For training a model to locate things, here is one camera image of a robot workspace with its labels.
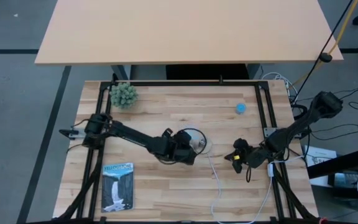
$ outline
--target book cover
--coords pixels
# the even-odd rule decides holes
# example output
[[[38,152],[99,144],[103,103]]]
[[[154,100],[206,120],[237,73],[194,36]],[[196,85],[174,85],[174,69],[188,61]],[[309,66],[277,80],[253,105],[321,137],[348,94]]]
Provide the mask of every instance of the book cover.
[[[134,208],[134,164],[103,166],[102,212]]]

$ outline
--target concrete floor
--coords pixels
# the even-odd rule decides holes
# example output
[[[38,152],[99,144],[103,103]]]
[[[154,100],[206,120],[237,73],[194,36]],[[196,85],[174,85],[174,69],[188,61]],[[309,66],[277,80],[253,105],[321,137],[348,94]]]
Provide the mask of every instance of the concrete floor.
[[[56,0],[0,0],[0,49],[37,49],[42,41]],[[320,1],[331,27],[346,1]],[[341,47],[358,47],[358,27],[349,26]],[[310,78],[300,98],[313,97],[321,90],[338,91],[358,87],[358,54],[345,55],[345,61],[325,65]],[[44,135],[63,67],[37,67],[35,55],[0,55],[0,223],[15,223],[29,182],[35,158]],[[296,80],[310,69],[310,63],[268,64],[265,72],[280,72]],[[139,66],[133,79],[163,79],[164,66]],[[68,139],[59,129],[73,124],[85,80],[109,80],[111,69],[103,66],[73,67],[63,96],[45,165],[35,193],[29,222],[52,216],[65,162]],[[345,102],[358,101],[358,93]],[[344,107],[337,117],[319,121],[313,129],[343,123],[358,123],[358,111]],[[322,133],[325,138],[352,129]],[[331,141],[311,140],[312,146],[347,154],[358,150],[358,133]],[[314,189],[322,217],[333,218],[351,212],[324,190]],[[358,213],[338,221],[358,222]]]

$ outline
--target succulent plant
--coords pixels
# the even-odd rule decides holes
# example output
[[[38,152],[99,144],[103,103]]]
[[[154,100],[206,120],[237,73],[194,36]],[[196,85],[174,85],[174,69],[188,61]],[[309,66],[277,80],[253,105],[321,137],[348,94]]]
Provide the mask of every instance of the succulent plant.
[[[137,100],[138,94],[135,87],[129,83],[119,83],[110,91],[111,104],[121,109],[130,108]]]

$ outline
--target butcher block tabletop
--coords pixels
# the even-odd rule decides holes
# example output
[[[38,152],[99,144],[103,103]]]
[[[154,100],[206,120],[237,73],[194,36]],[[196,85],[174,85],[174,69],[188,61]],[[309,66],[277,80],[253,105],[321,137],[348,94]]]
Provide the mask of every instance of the butcher block tabletop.
[[[94,113],[100,84],[85,82],[75,123]],[[280,80],[268,81],[268,84],[277,125],[287,127],[294,120],[285,86]],[[136,90],[139,98],[135,105],[126,110],[112,107],[113,119],[150,136],[161,136],[167,128],[174,133],[183,128],[204,132],[212,142],[209,155],[222,188],[221,199],[214,207],[215,219],[252,221],[269,188],[267,163],[252,169],[247,183],[246,170],[237,174],[224,156],[233,152],[233,142],[238,138],[246,139],[253,146],[264,139],[254,86],[137,86]],[[261,92],[270,125],[264,92]],[[238,103],[246,104],[246,112],[242,115],[236,114]],[[82,139],[71,141],[70,146],[81,142]],[[301,153],[299,141],[292,141],[290,147]],[[61,215],[80,191],[87,153],[88,149],[82,146],[68,152],[54,217]],[[93,166],[97,153],[94,152]],[[198,155],[193,166],[179,163],[169,166],[159,163],[141,146],[120,138],[107,138],[103,165],[123,162],[134,163],[134,209],[102,213],[102,184],[99,183],[95,220],[105,216],[109,221],[214,221],[210,206],[218,196],[218,184],[206,154]],[[287,171],[295,195],[318,216],[305,163],[301,159],[287,162]],[[84,217],[88,216],[91,192],[90,189],[85,200]],[[284,214],[289,217],[283,192],[281,199]],[[257,221],[269,221],[271,216],[277,217],[273,189]]]

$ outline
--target wooden table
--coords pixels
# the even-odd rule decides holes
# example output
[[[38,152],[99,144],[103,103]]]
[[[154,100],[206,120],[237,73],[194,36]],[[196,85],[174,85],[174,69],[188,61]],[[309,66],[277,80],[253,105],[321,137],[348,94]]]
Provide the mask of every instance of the wooden table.
[[[277,124],[286,127],[292,124],[293,116],[284,84],[282,81],[269,81],[269,84]],[[94,113],[99,85],[100,82],[85,82],[76,123]],[[160,136],[166,128],[174,132],[187,126],[200,129],[213,143],[210,153],[223,188],[222,198],[215,208],[216,218],[222,221],[253,220],[269,186],[267,165],[253,169],[251,182],[247,183],[245,172],[236,174],[231,163],[223,157],[234,150],[232,144],[237,138],[244,138],[253,146],[263,140],[254,87],[136,88],[139,99],[134,107],[130,110],[112,108],[114,119],[151,136]],[[247,105],[245,114],[235,113],[238,103]],[[70,145],[79,143],[81,140],[72,141]],[[293,141],[290,147],[301,152],[298,141]],[[87,152],[87,148],[75,147],[68,153],[54,216],[61,215],[80,191]],[[103,164],[122,162],[133,162],[135,165],[135,209],[101,213],[99,189],[95,220],[99,220],[100,216],[124,221],[213,220],[210,205],[218,195],[218,186],[206,155],[199,155],[193,166],[167,166],[140,146],[123,139],[108,138]],[[288,162],[287,170],[294,193],[312,214],[317,215],[305,163],[301,159]],[[90,195],[91,190],[87,195],[85,211],[89,209]],[[281,195],[285,216],[289,217],[285,194],[282,192]],[[277,216],[272,190],[258,220],[269,220],[271,216]]]
[[[317,0],[59,0],[35,62],[304,62],[330,33]]]

